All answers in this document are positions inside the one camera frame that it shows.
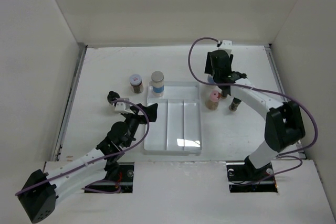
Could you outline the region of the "grey lid brown spice jar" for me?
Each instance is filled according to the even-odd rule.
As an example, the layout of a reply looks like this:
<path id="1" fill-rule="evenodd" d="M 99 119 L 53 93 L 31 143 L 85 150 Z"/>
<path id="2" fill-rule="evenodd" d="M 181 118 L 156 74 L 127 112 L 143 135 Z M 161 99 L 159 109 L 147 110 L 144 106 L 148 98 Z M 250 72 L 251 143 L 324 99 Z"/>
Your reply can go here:
<path id="1" fill-rule="evenodd" d="M 139 74 L 133 74 L 129 78 L 130 85 L 132 87 L 132 91 L 135 94 L 139 94 L 143 92 L 143 83 L 142 77 Z"/>

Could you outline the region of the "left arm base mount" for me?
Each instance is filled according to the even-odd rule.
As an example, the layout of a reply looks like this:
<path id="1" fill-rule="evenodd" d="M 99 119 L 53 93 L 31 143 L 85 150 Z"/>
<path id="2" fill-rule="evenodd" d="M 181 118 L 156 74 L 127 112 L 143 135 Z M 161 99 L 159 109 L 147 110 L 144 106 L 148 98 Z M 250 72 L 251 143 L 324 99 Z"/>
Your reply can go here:
<path id="1" fill-rule="evenodd" d="M 103 180 L 99 180 L 83 188 L 85 193 L 127 194 L 133 192 L 134 163 L 119 163 L 119 166 L 108 172 Z"/>

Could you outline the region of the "pink cap spice bottle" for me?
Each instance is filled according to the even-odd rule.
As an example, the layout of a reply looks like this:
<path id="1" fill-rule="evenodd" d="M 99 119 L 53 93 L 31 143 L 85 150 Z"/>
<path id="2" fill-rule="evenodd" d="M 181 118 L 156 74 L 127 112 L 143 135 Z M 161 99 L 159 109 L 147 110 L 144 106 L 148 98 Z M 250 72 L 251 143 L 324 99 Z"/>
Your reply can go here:
<path id="1" fill-rule="evenodd" d="M 213 90 L 205 102 L 206 107 L 210 110 L 216 110 L 219 105 L 220 96 L 218 91 Z"/>

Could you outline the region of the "blue label bead jar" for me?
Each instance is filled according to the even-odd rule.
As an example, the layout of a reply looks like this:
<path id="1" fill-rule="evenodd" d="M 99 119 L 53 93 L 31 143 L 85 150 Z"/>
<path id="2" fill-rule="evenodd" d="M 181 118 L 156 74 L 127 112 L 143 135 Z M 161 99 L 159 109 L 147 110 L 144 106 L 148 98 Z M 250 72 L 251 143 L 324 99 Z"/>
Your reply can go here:
<path id="1" fill-rule="evenodd" d="M 207 82 L 210 83 L 210 84 L 215 84 L 216 83 L 211 75 L 207 76 Z"/>
<path id="2" fill-rule="evenodd" d="M 161 97 L 164 93 L 164 74 L 155 71 L 151 75 L 152 92 L 155 96 Z"/>

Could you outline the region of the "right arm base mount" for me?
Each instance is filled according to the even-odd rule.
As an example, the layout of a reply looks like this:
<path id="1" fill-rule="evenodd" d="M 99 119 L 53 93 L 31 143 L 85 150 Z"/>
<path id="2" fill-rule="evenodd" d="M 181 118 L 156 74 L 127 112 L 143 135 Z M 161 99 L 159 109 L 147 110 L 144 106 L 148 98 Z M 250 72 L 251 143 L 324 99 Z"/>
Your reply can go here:
<path id="1" fill-rule="evenodd" d="M 231 193 L 277 193 L 271 162 L 255 169 L 245 158 L 243 162 L 226 163 L 229 191 Z"/>

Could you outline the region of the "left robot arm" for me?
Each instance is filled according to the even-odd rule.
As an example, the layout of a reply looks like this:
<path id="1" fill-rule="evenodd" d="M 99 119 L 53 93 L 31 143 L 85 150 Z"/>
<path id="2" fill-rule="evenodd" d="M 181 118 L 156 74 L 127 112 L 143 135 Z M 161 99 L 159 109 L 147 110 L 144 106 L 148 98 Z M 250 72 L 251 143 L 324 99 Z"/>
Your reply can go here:
<path id="1" fill-rule="evenodd" d="M 89 190 L 101 180 L 113 181 L 118 175 L 118 159 L 138 146 L 135 134 L 139 125 L 149 126 L 157 119 L 158 104 L 129 103 L 129 108 L 115 109 L 125 119 L 114 123 L 107 136 L 84 156 L 51 172 L 38 169 L 30 174 L 15 195 L 31 223 L 47 218 L 56 206 L 74 192 Z"/>

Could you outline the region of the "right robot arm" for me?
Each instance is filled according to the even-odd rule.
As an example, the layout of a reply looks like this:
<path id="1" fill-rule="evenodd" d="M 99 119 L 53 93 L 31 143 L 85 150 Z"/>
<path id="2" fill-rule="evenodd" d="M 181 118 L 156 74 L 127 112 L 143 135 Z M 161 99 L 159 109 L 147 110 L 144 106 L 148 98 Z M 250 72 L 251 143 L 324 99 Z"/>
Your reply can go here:
<path id="1" fill-rule="evenodd" d="M 256 91 L 245 73 L 232 71 L 232 61 L 233 55 L 224 50 L 208 52 L 205 73 L 213 77 L 223 94 L 233 97 L 231 110 L 235 110 L 243 102 L 265 120 L 263 142 L 244 160 L 244 175 L 254 180 L 273 158 L 301 140 L 306 132 L 297 103 L 279 102 Z"/>

